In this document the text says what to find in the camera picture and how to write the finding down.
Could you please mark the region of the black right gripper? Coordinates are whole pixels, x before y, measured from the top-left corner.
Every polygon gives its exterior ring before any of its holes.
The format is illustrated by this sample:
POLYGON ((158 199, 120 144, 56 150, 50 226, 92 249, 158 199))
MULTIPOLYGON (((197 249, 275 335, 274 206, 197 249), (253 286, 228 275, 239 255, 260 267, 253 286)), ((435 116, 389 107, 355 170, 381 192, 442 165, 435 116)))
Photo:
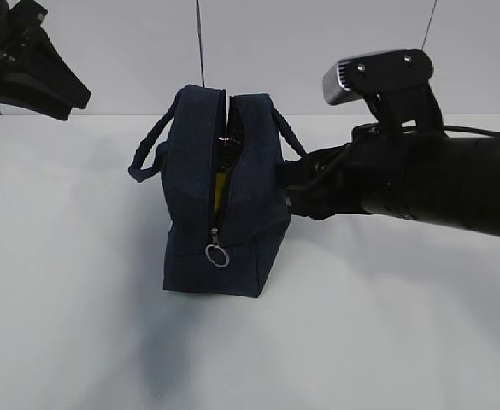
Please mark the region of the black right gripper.
POLYGON ((403 217, 403 128, 357 126, 350 142, 276 166, 291 214, 324 220, 336 214, 403 217))

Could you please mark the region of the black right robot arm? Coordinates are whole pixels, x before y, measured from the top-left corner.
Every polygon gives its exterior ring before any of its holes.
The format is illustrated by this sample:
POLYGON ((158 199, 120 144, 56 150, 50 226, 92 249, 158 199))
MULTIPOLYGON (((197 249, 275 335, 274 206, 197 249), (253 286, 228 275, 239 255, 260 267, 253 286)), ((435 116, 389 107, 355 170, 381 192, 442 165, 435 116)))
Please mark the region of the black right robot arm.
POLYGON ((357 126, 350 142, 277 166, 277 184, 291 214, 313 220, 378 214, 500 237, 500 132, 450 129, 357 126))

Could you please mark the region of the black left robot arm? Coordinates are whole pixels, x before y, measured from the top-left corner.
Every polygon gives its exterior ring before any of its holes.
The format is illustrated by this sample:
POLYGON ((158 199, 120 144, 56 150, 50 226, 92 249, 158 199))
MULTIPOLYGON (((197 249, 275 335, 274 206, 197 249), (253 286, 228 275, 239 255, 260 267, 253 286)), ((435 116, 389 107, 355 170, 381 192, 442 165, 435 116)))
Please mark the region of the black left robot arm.
POLYGON ((47 14, 36 1, 0 1, 0 104, 65 121, 86 109, 91 91, 42 28, 47 14))

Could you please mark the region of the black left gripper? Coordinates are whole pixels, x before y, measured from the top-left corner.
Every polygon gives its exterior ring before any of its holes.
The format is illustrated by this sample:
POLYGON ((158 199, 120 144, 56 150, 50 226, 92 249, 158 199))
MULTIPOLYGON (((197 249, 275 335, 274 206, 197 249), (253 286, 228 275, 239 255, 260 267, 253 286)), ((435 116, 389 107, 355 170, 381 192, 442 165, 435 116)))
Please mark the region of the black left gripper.
POLYGON ((0 61, 20 41, 5 80, 0 79, 0 104, 66 121, 73 108, 87 107, 91 91, 39 29, 47 14, 37 1, 18 1, 12 7, 0 1, 0 61))

